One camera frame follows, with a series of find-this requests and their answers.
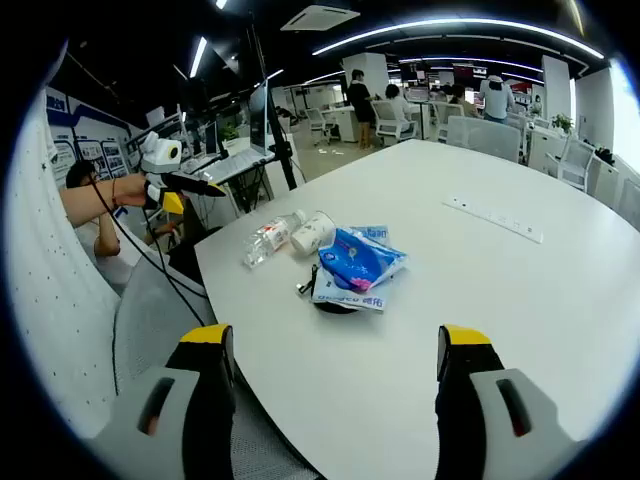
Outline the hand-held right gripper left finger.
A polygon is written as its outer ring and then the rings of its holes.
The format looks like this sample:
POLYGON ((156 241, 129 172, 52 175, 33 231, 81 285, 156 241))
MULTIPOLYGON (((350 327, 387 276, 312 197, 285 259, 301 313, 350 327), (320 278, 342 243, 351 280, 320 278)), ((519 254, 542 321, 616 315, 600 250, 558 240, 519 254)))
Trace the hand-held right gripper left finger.
POLYGON ((186 333, 116 398, 92 449, 119 479, 230 479, 233 330, 186 333))

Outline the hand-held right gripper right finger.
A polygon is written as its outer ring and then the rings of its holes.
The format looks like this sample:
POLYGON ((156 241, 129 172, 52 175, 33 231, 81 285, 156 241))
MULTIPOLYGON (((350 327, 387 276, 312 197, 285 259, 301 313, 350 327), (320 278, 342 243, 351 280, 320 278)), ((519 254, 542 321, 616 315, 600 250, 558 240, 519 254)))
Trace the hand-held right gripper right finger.
POLYGON ((555 402, 519 369, 504 367, 482 332, 438 332, 438 479, 551 479, 582 450, 555 402))

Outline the person's left hand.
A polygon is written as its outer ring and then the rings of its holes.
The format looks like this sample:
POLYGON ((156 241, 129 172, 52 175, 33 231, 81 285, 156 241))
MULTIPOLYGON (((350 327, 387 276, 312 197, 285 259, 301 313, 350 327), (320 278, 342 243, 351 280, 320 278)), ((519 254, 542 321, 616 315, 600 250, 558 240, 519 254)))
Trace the person's left hand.
POLYGON ((146 204, 146 178, 139 174, 130 174, 114 180, 113 200, 121 206, 143 207, 146 204))

